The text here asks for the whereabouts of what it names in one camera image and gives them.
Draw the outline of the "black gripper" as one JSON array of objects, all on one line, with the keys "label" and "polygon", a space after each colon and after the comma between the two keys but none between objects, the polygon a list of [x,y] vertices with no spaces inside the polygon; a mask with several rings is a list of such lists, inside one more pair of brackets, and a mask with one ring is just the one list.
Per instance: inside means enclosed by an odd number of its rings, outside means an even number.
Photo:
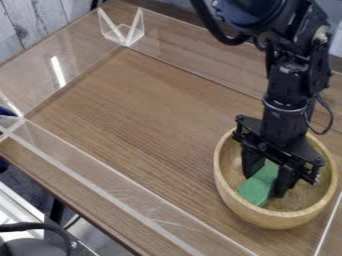
[{"label": "black gripper", "polygon": [[325,131],[315,131],[310,125],[317,102],[322,102],[318,96],[303,98],[295,104],[264,96],[262,118],[246,115],[235,118],[232,138],[242,145],[244,177],[252,177],[267,160],[278,165],[274,198],[282,198],[299,180],[314,185],[319,170],[325,166],[325,159],[309,145],[306,138],[309,131],[325,134]]}]

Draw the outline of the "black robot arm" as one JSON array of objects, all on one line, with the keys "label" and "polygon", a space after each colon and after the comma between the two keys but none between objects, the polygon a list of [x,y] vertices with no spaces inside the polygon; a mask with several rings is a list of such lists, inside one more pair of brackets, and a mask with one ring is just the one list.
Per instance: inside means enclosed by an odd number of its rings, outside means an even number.
[{"label": "black robot arm", "polygon": [[309,145],[317,104],[329,104],[331,43],[329,17],[315,0],[190,0],[215,39],[230,46],[251,41],[266,54],[267,91],[259,119],[235,117],[243,175],[267,161],[278,165],[270,195],[284,196],[296,182],[315,184],[326,160]]}]

